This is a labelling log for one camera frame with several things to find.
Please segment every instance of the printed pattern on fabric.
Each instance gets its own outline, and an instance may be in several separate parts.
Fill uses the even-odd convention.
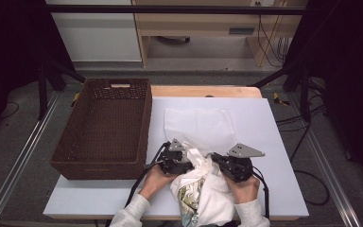
[[[181,223],[184,227],[195,227],[199,221],[199,197],[205,179],[190,183],[180,188],[178,193],[181,209]]]

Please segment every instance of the black curtain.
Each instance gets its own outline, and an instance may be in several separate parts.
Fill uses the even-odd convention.
[[[56,61],[75,70],[51,13],[26,5],[45,1],[0,0],[0,114],[10,91],[38,79],[43,62]],[[61,72],[52,71],[48,79],[63,84]]]
[[[337,0],[312,0],[311,8],[331,9]],[[288,51],[285,65],[295,61],[321,24],[322,17],[303,16]],[[305,55],[310,77],[322,78],[328,113],[349,159],[363,165],[363,0],[342,0]],[[295,87],[300,72],[288,75]]]

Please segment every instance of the metal bracket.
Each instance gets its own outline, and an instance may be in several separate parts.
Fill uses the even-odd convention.
[[[170,144],[169,151],[185,151],[185,147],[177,139],[173,139],[172,144]]]
[[[265,153],[259,151],[258,149],[250,148],[244,144],[236,144],[234,147],[229,149],[228,153],[229,156],[235,158],[250,158],[250,157],[264,157]]]

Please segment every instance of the crumpled fabric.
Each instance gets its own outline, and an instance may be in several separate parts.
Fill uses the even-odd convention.
[[[229,222],[234,215],[233,195],[218,164],[187,142],[183,145],[194,169],[178,176],[170,185],[179,201],[182,225],[199,227]]]

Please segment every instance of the white cloth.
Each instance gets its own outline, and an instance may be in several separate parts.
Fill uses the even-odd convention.
[[[183,142],[183,145],[188,148],[187,158],[194,169],[178,176],[170,185],[181,205],[183,226],[223,225],[229,222],[234,214],[233,195],[218,165],[212,162],[210,156],[204,158],[188,143]]]
[[[168,141],[188,141],[203,156],[209,152],[226,154],[237,144],[228,110],[164,110],[164,133]]]
[[[141,227],[141,215],[149,208],[149,202],[140,194],[134,195],[126,209],[117,211],[111,222],[111,227]],[[235,206],[240,216],[239,227],[268,227],[269,220],[261,216],[261,205],[258,200],[237,204]]]

